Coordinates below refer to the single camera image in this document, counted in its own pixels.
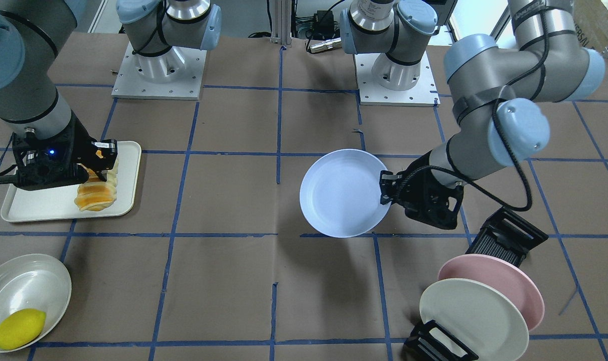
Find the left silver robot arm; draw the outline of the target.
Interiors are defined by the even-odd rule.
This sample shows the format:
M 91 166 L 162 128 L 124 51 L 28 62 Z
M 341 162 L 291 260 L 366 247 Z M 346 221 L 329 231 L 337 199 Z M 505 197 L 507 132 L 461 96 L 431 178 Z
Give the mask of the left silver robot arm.
M 399 204 L 410 219 L 454 229 L 465 184 L 546 147 L 549 124 L 539 101 L 581 100 L 602 83 L 602 56 L 575 38 L 573 1 L 508 4 L 518 48 L 499 48 L 485 34 L 453 43 L 444 70 L 460 132 L 406 170 L 382 171 L 376 201 L 383 207 Z M 345 52 L 378 53 L 377 82 L 403 91 L 413 86 L 437 22 L 423 1 L 354 1 L 339 27 Z

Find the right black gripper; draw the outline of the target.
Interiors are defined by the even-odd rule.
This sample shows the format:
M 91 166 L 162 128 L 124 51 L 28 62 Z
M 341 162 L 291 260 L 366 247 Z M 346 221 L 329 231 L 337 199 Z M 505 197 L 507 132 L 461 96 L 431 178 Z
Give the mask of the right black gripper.
M 117 179 L 117 141 L 97 141 L 77 117 L 48 139 L 36 138 L 35 132 L 14 133 L 12 149 L 17 164 L 14 185 L 25 191 Z

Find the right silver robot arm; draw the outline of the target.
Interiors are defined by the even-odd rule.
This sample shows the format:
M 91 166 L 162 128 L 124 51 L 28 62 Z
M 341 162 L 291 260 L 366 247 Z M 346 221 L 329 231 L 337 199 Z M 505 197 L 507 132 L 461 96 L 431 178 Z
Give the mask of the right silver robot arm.
M 85 1 L 0 1 L 0 119 L 12 128 L 15 164 L 0 184 L 25 191 L 108 182 L 116 167 L 115 139 L 98 141 L 48 75 Z M 221 35 L 221 8 L 210 1 L 118 1 L 116 11 L 144 78 L 152 65 L 182 66 L 175 48 L 212 50 Z

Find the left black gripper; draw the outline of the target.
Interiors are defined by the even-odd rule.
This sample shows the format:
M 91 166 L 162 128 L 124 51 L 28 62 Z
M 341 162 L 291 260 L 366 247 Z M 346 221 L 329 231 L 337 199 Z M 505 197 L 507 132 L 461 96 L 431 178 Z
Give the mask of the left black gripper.
M 405 171 L 382 170 L 379 177 L 380 204 L 400 204 L 413 220 L 440 229 L 455 229 L 463 201 L 463 186 L 442 185 L 429 168 L 426 153 Z

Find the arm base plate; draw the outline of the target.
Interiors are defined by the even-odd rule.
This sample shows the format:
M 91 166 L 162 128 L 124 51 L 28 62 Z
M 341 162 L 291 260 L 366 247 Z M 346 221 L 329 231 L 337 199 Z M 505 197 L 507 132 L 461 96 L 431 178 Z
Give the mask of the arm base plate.
M 112 96 L 145 100 L 199 100 L 208 52 L 173 47 L 159 57 L 133 54 L 128 45 Z
M 391 62 L 386 54 L 354 55 L 360 104 L 432 107 L 440 104 L 428 55 L 412 66 Z

